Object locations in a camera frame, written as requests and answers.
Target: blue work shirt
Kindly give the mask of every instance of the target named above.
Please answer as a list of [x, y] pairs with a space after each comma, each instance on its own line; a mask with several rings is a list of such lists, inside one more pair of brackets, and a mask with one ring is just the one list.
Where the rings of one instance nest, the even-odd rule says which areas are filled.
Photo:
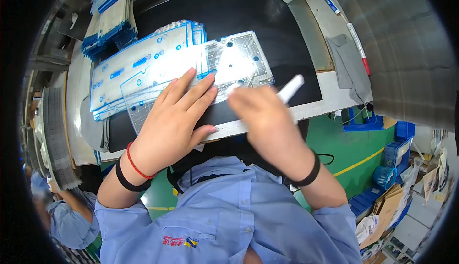
[[[94, 211], [97, 200], [94, 193], [84, 192], [79, 188], [74, 188], [71, 192], [86, 202], [89, 209]], [[66, 247], [84, 249], [95, 240], [100, 231], [94, 212], [92, 223], [90, 223], [79, 212], [73, 211], [64, 200], [53, 202], [48, 213], [51, 215], [51, 236]]]
[[40, 198], [44, 198], [45, 195], [51, 194], [46, 178], [41, 177], [40, 173], [37, 171], [32, 172], [32, 176], [30, 177], [30, 190], [32, 195]]
[[[197, 183], [211, 174], [228, 175]], [[280, 177], [237, 157], [209, 159], [192, 177], [191, 187], [189, 172], [179, 181], [176, 208], [153, 222], [141, 202], [96, 202], [102, 263], [242, 263], [249, 245], [263, 263], [362, 262], [347, 204], [310, 214]]]

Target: black work mat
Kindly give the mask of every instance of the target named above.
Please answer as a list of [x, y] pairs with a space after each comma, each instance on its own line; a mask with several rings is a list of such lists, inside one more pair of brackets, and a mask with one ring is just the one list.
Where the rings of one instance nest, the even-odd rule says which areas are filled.
[[[306, 43], [290, 9], [282, 0], [171, 0], [135, 14], [138, 37], [143, 38], [162, 26], [182, 19], [204, 23], [208, 40], [255, 31], [277, 89], [281, 89], [297, 74], [304, 77], [305, 84], [290, 99], [289, 105], [322, 100]], [[218, 125], [234, 120], [237, 117], [223, 101], [210, 106], [197, 126]], [[110, 152], [125, 149], [135, 136], [126, 111], [111, 116]]]

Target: gray cloth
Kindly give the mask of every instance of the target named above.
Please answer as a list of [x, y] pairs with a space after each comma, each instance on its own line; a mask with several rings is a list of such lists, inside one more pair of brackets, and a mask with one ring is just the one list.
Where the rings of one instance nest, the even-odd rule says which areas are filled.
[[335, 63], [338, 87], [352, 89], [349, 93], [351, 99], [364, 102], [370, 93], [371, 84], [354, 41], [345, 34], [325, 39]]
[[89, 146], [99, 152], [108, 152], [110, 137], [108, 129], [110, 118], [96, 122], [89, 109], [89, 96], [85, 97], [80, 106], [81, 135]]

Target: yellow floor line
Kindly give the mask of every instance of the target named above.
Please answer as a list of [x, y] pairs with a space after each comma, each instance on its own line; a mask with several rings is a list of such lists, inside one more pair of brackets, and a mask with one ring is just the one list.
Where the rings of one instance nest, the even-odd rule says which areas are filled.
[[156, 207], [156, 206], [149, 206], [147, 209], [152, 209], [152, 210], [169, 210], [167, 207]]
[[341, 174], [343, 174], [343, 173], [345, 173], [345, 172], [347, 172], [347, 171], [349, 171], [349, 170], [351, 170], [351, 169], [353, 169], [353, 168], [355, 168], [355, 167], [358, 167], [360, 164], [363, 164], [364, 162], [369, 161], [370, 159], [374, 158], [375, 156], [377, 156], [378, 154], [380, 154], [381, 152], [383, 152], [383, 151], [384, 151], [384, 148], [385, 148], [385, 147], [383, 147], [382, 149], [380, 149], [380, 150], [378, 150], [377, 152], [373, 153], [372, 155], [370, 155], [369, 157], [365, 158], [364, 160], [361, 160], [361, 161], [359, 161], [358, 163], [351, 165], [351, 166], [348, 167], [347, 169], [343, 169], [343, 170], [341, 170], [341, 171], [338, 171], [338, 172], [335, 173], [333, 176], [341, 175]]

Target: person's left hand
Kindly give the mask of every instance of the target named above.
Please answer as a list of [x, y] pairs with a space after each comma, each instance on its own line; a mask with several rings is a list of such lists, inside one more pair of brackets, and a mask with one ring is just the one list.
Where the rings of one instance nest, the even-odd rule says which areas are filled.
[[210, 124], [193, 130], [217, 95], [216, 87], [209, 89], [215, 80], [211, 73], [183, 95], [195, 74], [195, 69], [189, 69], [161, 92], [130, 146], [131, 159], [143, 174], [153, 175], [176, 163], [216, 131]]

